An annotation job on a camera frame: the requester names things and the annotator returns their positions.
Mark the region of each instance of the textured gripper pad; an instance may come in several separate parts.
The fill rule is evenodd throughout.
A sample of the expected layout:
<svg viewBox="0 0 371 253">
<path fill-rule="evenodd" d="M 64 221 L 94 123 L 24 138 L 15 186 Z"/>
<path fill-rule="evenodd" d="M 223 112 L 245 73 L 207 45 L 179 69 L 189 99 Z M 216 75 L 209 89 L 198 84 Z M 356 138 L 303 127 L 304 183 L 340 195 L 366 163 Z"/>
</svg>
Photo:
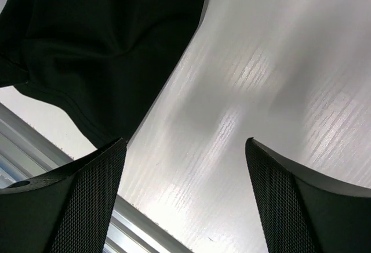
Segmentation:
<svg viewBox="0 0 371 253">
<path fill-rule="evenodd" d="M 121 139 L 76 178 L 52 253 L 102 253 L 125 154 L 126 144 Z"/>
<path fill-rule="evenodd" d="M 294 176 L 253 139 L 246 159 L 270 253 L 319 253 Z"/>
</svg>

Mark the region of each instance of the white tabletop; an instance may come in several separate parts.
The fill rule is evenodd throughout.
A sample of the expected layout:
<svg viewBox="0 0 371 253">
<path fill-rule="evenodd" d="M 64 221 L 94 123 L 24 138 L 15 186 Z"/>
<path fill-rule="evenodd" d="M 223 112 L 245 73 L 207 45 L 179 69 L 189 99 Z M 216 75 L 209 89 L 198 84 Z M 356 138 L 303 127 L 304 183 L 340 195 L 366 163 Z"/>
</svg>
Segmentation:
<svg viewBox="0 0 371 253">
<path fill-rule="evenodd" d="M 261 253 L 267 247 L 246 167 L 248 137 L 371 187 L 370 2 L 209 0 L 129 144 L 119 194 L 195 253 Z M 38 114 L 4 103 L 2 93 L 12 90 L 1 90 L 0 102 L 39 130 Z M 43 130 L 67 153 L 83 153 Z M 78 134 L 73 126 L 61 130 Z"/>
</svg>

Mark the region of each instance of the white table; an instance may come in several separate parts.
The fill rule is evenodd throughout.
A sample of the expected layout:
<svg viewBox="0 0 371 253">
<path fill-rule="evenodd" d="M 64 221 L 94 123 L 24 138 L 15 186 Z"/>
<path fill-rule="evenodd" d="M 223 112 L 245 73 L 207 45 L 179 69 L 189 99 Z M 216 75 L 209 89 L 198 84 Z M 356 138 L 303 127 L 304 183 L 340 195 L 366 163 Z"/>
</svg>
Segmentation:
<svg viewBox="0 0 371 253">
<path fill-rule="evenodd" d="M 119 194 L 195 253 L 261 253 L 267 248 L 246 167 L 248 137 L 371 187 L 370 2 L 209 0 L 129 144 Z M 7 102 L 6 91 L 0 102 L 36 129 L 48 122 Z M 77 136 L 73 126 L 63 130 Z M 42 133 L 72 156 L 93 149 L 81 136 L 80 146 L 65 146 Z"/>
</svg>

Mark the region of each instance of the silver metal frame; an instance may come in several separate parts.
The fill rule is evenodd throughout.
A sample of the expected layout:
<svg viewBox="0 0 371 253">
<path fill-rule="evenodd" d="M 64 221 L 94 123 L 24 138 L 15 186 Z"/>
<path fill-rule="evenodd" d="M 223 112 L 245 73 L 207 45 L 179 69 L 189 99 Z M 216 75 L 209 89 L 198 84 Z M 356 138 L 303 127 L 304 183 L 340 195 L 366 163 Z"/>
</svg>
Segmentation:
<svg viewBox="0 0 371 253">
<path fill-rule="evenodd" d="M 4 105 L 0 104 L 0 167 L 20 181 L 73 161 Z M 191 253 L 153 221 L 117 196 L 104 252 Z"/>
</svg>

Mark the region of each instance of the black garment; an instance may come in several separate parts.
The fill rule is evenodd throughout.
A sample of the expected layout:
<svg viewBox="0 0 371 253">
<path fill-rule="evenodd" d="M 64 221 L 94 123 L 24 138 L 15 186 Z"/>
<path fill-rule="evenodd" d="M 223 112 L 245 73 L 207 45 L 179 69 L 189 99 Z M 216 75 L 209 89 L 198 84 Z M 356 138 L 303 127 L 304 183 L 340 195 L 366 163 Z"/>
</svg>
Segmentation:
<svg viewBox="0 0 371 253">
<path fill-rule="evenodd" d="M 97 147 L 129 139 L 195 32 L 203 0 L 8 0 L 0 86 L 57 105 Z"/>
</svg>

